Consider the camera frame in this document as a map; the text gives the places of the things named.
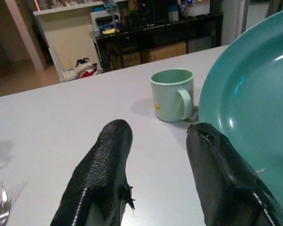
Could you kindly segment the grey metal box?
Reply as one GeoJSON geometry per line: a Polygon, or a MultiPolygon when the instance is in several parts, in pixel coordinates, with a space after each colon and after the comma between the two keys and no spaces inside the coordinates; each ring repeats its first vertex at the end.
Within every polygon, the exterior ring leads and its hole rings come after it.
{"type": "Polygon", "coordinates": [[[213,37],[205,36],[188,41],[188,53],[198,52],[213,47],[213,37]]]}

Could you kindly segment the pale green mug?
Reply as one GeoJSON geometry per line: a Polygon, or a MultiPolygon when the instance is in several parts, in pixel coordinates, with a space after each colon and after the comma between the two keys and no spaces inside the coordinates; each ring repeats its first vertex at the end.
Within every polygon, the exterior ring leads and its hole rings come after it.
{"type": "Polygon", "coordinates": [[[193,79],[193,72],[182,68],[163,70],[152,75],[151,89],[158,119],[176,122],[192,117],[193,79]]]}

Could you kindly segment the pile of clothes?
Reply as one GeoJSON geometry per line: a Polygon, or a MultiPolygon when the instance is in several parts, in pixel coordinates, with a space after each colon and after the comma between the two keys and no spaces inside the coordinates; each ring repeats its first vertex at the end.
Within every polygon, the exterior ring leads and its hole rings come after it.
{"type": "Polygon", "coordinates": [[[90,77],[103,72],[103,69],[97,64],[92,63],[89,58],[77,59],[73,69],[62,73],[63,81],[71,81],[75,79],[90,77]]]}

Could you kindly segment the black shelf unit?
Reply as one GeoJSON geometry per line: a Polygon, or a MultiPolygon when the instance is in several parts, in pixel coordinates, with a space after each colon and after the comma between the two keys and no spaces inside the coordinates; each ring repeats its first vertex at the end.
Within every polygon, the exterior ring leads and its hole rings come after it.
{"type": "Polygon", "coordinates": [[[178,42],[186,42],[195,38],[212,36],[213,47],[219,47],[222,39],[223,13],[189,17],[178,22],[151,24],[140,28],[122,28],[111,35],[93,38],[100,65],[104,72],[122,69],[122,55],[142,52],[178,42]]]}

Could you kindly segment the large cardboard box in shelf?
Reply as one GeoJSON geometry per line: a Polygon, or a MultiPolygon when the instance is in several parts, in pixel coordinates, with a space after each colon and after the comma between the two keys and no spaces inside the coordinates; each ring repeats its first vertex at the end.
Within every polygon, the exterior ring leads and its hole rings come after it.
{"type": "Polygon", "coordinates": [[[178,42],[162,47],[145,50],[141,53],[141,60],[143,63],[149,63],[171,57],[185,55],[186,53],[186,42],[178,42]]]}

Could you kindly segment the white storage box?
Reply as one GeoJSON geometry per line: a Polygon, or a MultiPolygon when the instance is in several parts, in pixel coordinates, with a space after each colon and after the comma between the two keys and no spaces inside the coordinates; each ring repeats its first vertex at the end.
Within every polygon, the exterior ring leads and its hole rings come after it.
{"type": "Polygon", "coordinates": [[[107,11],[96,11],[90,13],[93,31],[90,33],[92,38],[101,35],[111,35],[119,32],[121,25],[119,14],[112,15],[107,11]]]}

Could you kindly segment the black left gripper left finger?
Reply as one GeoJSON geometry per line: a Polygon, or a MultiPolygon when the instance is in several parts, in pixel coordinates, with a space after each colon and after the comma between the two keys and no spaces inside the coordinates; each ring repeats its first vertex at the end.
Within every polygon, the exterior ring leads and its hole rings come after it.
{"type": "Polygon", "coordinates": [[[126,177],[132,140],[123,119],[103,127],[76,166],[50,226],[121,226],[126,205],[135,209],[126,177]]]}

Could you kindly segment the small cardboard box in shelf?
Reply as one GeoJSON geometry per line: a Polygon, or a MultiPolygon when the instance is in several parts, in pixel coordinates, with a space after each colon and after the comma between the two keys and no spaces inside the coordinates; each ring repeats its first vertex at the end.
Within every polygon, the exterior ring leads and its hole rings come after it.
{"type": "Polygon", "coordinates": [[[140,65],[142,63],[141,55],[139,52],[128,53],[122,55],[124,67],[131,67],[140,65]]]}

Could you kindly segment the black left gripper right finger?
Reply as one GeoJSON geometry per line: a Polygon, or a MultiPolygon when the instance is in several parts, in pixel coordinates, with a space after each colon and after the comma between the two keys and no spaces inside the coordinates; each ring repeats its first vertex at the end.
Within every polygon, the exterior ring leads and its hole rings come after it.
{"type": "Polygon", "coordinates": [[[191,124],[186,149],[206,226],[283,226],[283,208],[224,134],[191,124]]]}

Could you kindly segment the white cabinet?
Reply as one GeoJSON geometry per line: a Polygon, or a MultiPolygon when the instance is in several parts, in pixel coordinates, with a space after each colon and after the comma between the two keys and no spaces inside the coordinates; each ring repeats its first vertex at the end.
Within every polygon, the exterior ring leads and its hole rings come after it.
{"type": "Polygon", "coordinates": [[[61,82],[75,78],[73,69],[78,59],[88,58],[103,71],[91,38],[90,13],[102,1],[34,11],[45,35],[49,52],[61,82]]]}

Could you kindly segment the teal round plate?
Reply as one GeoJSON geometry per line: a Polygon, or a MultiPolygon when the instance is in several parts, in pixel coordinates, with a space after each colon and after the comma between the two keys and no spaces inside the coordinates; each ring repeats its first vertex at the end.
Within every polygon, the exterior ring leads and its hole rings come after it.
{"type": "Polygon", "coordinates": [[[283,10],[216,60],[202,87],[199,120],[229,138],[283,209],[283,10]]]}

